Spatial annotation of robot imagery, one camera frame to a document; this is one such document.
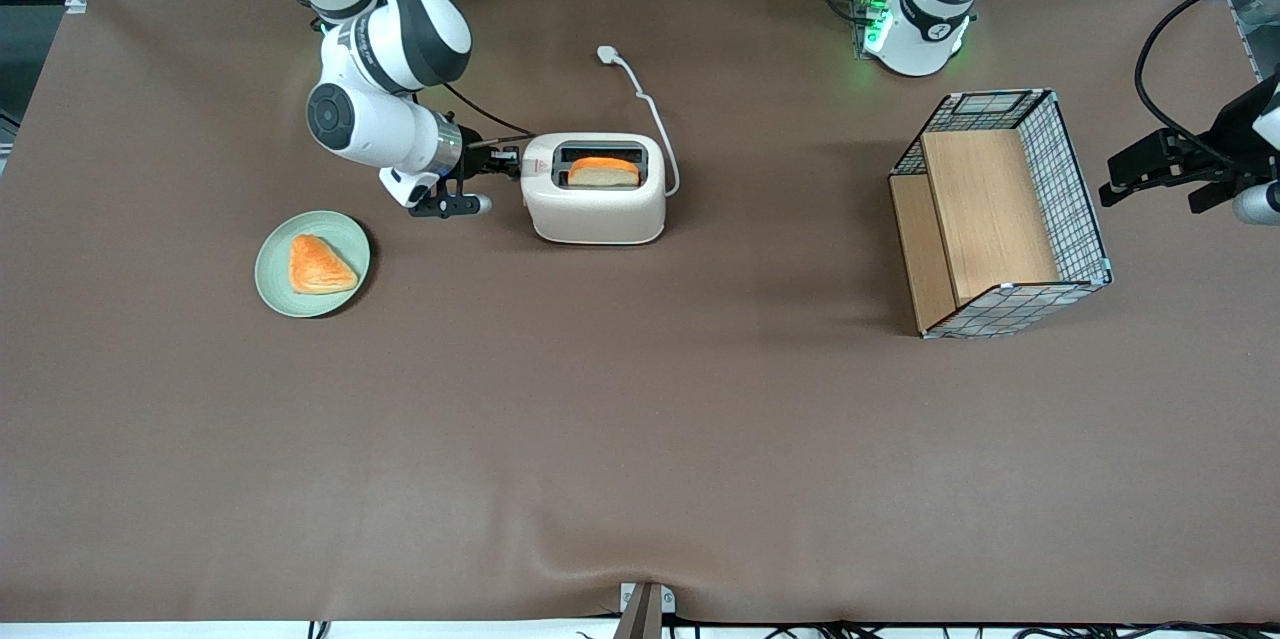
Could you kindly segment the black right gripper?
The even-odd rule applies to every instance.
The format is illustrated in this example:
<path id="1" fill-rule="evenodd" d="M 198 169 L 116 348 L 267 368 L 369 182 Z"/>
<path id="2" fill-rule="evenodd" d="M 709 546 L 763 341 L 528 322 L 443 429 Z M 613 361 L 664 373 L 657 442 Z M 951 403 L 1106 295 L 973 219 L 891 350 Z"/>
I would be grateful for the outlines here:
<path id="1" fill-rule="evenodd" d="M 471 146 L 475 132 L 456 124 L 426 131 L 428 142 L 407 159 L 379 170 L 392 198 L 413 218 L 466 218 L 492 211 L 485 193 L 463 193 L 475 173 L 520 173 L 520 147 Z"/>

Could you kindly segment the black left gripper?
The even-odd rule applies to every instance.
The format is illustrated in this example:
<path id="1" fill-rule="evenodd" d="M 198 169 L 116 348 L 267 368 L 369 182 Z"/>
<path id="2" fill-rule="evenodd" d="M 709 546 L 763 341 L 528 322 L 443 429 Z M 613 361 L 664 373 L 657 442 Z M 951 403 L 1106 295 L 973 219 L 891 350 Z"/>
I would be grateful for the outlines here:
<path id="1" fill-rule="evenodd" d="M 1189 172 L 1201 187 L 1188 193 L 1193 214 L 1229 202 L 1234 214 L 1277 214 L 1279 151 L 1277 73 L 1224 106 L 1199 136 L 1203 150 L 1190 152 Z M 1187 143 L 1174 131 L 1155 131 L 1108 159 L 1108 183 L 1100 206 L 1110 209 L 1152 184 L 1192 181 L 1183 159 Z"/>

